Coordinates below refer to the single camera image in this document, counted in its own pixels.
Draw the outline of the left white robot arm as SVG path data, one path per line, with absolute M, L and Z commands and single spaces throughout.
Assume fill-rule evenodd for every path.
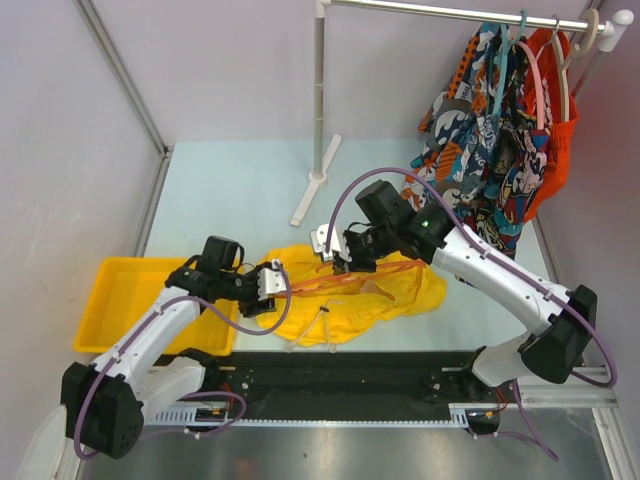
M 66 411 L 65 435 L 79 459 L 97 454 L 119 459 L 156 414 L 178 400 L 207 400 L 219 392 L 221 376 L 202 351 L 186 350 L 158 374 L 151 369 L 206 311 L 237 331 L 244 329 L 216 307 L 218 300 L 236 302 L 245 317 L 274 312 L 279 294 L 292 300 L 280 260 L 242 272 L 243 259 L 238 242 L 208 237 L 201 253 L 168 275 L 154 303 L 123 337 L 92 362 L 74 362 L 66 369 L 60 403 Z

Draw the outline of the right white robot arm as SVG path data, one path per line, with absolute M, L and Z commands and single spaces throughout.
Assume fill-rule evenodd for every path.
M 585 285 L 568 289 L 540 278 L 454 222 L 449 209 L 414 209 L 388 181 L 362 190 L 356 203 L 367 222 L 361 232 L 327 226 L 322 256 L 335 273 L 373 273 L 382 258 L 399 253 L 436 266 L 483 292 L 524 326 L 524 334 L 479 348 L 461 376 L 463 393 L 484 401 L 497 386 L 528 374 L 564 383 L 593 337 L 596 293 Z

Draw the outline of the yellow shorts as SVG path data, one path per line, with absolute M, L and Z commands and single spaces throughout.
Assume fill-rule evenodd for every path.
M 335 352 L 380 321 L 438 309 L 447 295 L 445 278 L 399 253 L 378 260 L 373 273 L 341 275 L 302 244 L 273 249 L 265 258 L 281 261 L 291 284 L 289 313 L 275 330 L 287 352 L 316 345 Z

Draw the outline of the orange plastic hanger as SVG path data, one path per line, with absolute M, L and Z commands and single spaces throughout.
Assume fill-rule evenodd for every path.
M 417 260 L 391 261 L 379 264 L 373 272 L 351 272 L 335 274 L 328 263 L 296 265 L 292 273 L 291 288 L 294 297 L 320 297 L 331 294 L 349 295 L 359 291 L 368 281 L 423 269 L 425 265 Z

